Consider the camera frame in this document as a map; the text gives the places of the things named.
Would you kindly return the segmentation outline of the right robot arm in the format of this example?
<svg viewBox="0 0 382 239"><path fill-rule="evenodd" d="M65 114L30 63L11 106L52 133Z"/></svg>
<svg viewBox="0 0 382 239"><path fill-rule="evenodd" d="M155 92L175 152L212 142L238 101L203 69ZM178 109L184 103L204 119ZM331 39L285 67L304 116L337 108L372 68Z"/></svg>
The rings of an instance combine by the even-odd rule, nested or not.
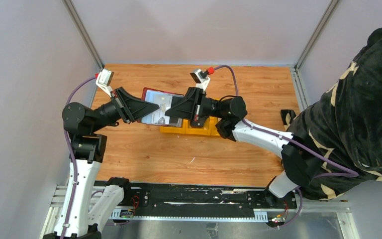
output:
<svg viewBox="0 0 382 239"><path fill-rule="evenodd" d="M215 127L222 138L249 143L277 155L284 170L268 184L264 194L271 208L282 204L288 192L309 186L322 165L320 151L307 131L277 131L246 120L246 104L240 96L215 100L208 98L203 89L190 87L185 96L173 98L165 114L191 122L216 117L219 121Z"/></svg>

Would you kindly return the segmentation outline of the red leather card holder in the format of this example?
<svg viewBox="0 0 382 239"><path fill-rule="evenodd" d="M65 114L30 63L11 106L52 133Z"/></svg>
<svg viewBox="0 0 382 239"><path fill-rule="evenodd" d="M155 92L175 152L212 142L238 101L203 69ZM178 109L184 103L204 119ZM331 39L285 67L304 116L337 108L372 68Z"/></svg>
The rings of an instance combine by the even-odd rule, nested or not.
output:
<svg viewBox="0 0 382 239"><path fill-rule="evenodd" d="M181 94L164 92L164 91L155 90L155 89L151 89L151 88L144 88L143 89L143 94L142 94L142 100L150 102L150 103L153 103L153 98L154 98L154 96L156 94L171 95L172 97L181 97L181 98L183 97L183 95L181 95ZM150 117L151 117L151 114L143 117L140 120L140 122L143 123L143 124L155 125L155 124L151 124L150 123Z"/></svg>

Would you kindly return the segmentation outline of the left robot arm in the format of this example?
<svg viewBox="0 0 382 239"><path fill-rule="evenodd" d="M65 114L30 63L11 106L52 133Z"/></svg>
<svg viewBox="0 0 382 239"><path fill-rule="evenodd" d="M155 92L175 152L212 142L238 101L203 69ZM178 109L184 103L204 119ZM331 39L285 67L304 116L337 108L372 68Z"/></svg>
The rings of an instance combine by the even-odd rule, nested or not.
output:
<svg viewBox="0 0 382 239"><path fill-rule="evenodd" d="M70 154L70 173L62 210L45 239L99 239L116 206L132 201L130 181L110 178L102 195L90 206L107 136L97 131L107 126L136 122L160 107L127 93L123 87L109 93L110 100L97 109L68 103L63 111L64 134Z"/></svg>

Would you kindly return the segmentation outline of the silver VIP credit card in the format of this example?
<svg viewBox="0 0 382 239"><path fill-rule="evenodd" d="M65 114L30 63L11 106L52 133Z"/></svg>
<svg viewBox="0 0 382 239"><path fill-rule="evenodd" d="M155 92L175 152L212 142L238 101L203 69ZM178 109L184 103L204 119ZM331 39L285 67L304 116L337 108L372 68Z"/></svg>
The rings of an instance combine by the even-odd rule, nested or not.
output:
<svg viewBox="0 0 382 239"><path fill-rule="evenodd" d="M153 103L159 106L159 109L151 113L150 123L155 125L167 125L169 119L176 119L166 115L166 111L171 108L173 97L171 95L156 94Z"/></svg>

